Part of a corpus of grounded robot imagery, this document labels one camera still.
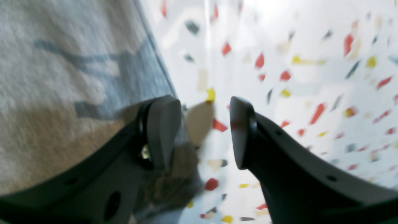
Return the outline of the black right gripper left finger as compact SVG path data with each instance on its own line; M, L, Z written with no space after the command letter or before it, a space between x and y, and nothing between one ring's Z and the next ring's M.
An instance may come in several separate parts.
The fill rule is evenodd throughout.
M9 224L127 224L141 180L168 171L181 103L167 95L137 105L134 120L93 155L27 190L1 197Z

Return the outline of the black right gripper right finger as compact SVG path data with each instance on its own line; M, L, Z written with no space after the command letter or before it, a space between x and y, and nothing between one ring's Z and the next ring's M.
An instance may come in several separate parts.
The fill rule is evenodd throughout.
M236 165L259 180L272 223L397 223L395 190L320 159L243 98L230 100L230 129Z

